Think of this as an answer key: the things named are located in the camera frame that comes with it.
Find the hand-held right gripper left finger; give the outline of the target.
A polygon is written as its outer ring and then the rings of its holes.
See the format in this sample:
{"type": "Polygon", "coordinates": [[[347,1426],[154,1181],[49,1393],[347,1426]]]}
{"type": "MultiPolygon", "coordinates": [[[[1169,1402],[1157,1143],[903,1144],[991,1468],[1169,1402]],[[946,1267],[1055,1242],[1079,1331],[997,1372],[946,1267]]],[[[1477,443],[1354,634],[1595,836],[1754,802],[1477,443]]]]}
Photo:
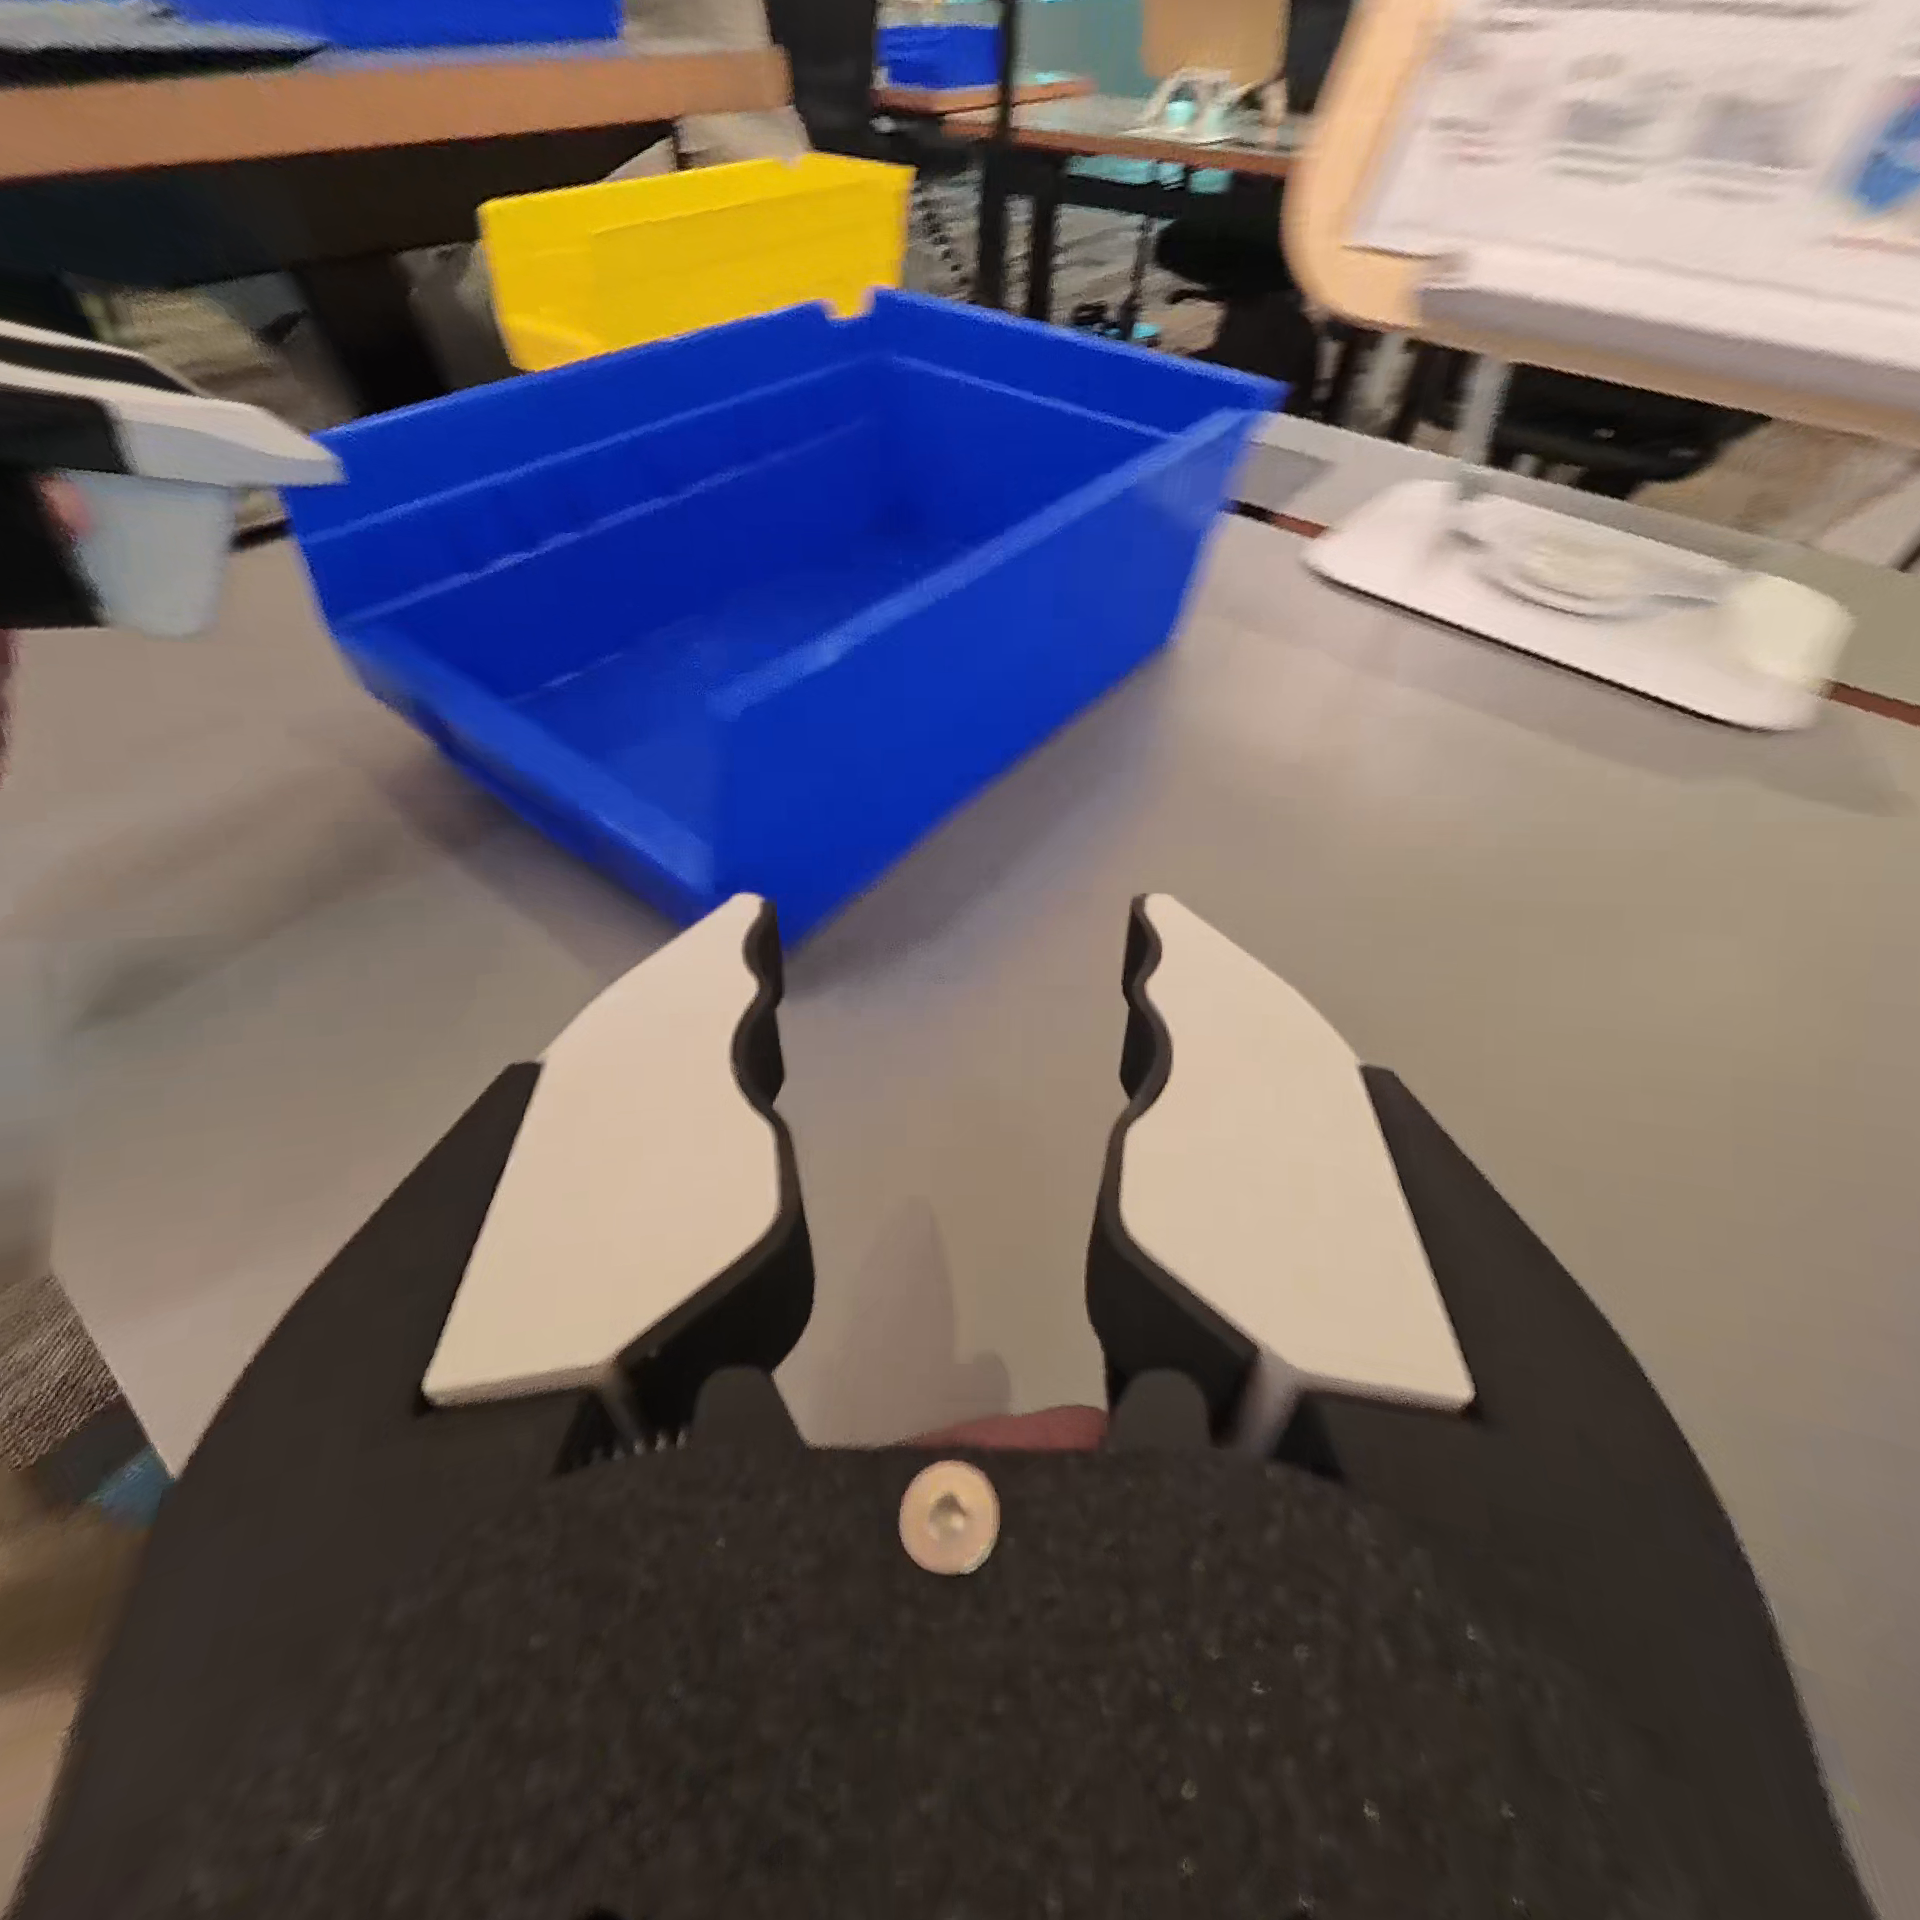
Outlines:
{"type": "Polygon", "coordinates": [[[431,1410],[586,1393],[664,1440],[717,1374],[788,1360],[815,1262],[776,1113],[780,966],[774,904],[734,894],[544,1048],[421,1377],[431,1410]]]}

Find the yellow storage bin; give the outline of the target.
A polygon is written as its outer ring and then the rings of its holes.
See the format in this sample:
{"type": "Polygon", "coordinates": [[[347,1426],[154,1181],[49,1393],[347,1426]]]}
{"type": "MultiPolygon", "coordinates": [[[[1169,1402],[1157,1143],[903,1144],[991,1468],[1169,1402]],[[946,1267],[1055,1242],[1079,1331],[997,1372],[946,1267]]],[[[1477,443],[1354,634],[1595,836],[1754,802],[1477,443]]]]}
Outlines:
{"type": "Polygon", "coordinates": [[[805,153],[488,201],[478,250],[521,373],[788,306],[836,320],[901,279],[914,172],[805,153]]]}

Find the person's right hand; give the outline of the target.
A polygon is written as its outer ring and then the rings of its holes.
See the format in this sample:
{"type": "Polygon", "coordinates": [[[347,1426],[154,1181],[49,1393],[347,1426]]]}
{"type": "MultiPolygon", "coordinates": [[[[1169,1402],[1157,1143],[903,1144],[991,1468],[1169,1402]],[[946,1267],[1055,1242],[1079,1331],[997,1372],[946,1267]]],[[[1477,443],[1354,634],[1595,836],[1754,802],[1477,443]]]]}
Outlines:
{"type": "Polygon", "coordinates": [[[935,1456],[975,1456],[997,1451],[1098,1451],[1111,1418],[1092,1405],[1055,1405],[1037,1413],[997,1413],[919,1431],[894,1440],[894,1450],[935,1456]]]}

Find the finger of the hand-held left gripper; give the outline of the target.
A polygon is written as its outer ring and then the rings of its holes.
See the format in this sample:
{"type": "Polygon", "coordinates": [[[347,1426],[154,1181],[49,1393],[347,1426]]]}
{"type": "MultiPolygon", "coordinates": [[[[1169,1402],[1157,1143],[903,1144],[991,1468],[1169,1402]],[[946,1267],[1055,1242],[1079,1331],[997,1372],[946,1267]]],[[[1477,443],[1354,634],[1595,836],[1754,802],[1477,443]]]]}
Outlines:
{"type": "Polygon", "coordinates": [[[197,389],[131,350],[3,320],[3,399],[140,408],[189,402],[197,389]]]}
{"type": "Polygon", "coordinates": [[[3,466],[225,488],[344,479],[328,447],[270,412],[138,387],[3,387],[3,466]]]}

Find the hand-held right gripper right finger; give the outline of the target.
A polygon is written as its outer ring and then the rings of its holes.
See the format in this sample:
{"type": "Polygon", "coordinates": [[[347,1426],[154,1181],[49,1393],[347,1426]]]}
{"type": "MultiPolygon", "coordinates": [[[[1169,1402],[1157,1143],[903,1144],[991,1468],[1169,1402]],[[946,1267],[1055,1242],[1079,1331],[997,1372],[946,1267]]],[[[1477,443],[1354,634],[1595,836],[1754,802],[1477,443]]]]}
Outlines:
{"type": "Polygon", "coordinates": [[[1354,1045],[1170,894],[1132,898],[1121,995],[1124,1103],[1086,1250],[1111,1438],[1132,1398],[1262,1460],[1315,1396],[1469,1413],[1354,1045]]]}

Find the brown wooden desk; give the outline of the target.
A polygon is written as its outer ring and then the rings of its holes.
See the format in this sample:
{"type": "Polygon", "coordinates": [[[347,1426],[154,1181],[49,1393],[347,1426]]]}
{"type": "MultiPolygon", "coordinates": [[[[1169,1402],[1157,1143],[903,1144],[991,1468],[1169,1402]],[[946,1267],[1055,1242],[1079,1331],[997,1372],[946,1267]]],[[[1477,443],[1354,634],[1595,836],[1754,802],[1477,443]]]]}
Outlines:
{"type": "Polygon", "coordinates": [[[589,45],[5,88],[3,182],[602,131],[791,102],[780,47],[589,45]]]}

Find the small blue storage bin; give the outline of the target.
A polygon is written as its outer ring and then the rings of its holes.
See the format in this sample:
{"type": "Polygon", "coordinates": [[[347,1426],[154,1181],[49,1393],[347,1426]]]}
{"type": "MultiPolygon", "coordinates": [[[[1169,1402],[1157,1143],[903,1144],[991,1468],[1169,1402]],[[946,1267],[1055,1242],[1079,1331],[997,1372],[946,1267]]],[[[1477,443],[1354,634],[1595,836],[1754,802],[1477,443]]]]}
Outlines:
{"type": "Polygon", "coordinates": [[[876,32],[876,61],[886,88],[954,93],[995,88],[1001,32],[997,23],[890,23],[876,32]]]}

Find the white document stand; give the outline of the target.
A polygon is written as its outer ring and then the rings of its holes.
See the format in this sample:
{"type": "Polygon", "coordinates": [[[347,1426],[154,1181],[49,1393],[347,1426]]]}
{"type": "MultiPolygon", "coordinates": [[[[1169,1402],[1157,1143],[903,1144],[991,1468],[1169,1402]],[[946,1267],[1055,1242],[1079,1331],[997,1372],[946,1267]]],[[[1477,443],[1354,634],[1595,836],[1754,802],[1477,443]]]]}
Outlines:
{"type": "Polygon", "coordinates": [[[1514,655],[1743,733],[1810,724],[1853,614],[1768,564],[1710,559],[1452,479],[1400,482],[1312,572],[1514,655]]]}

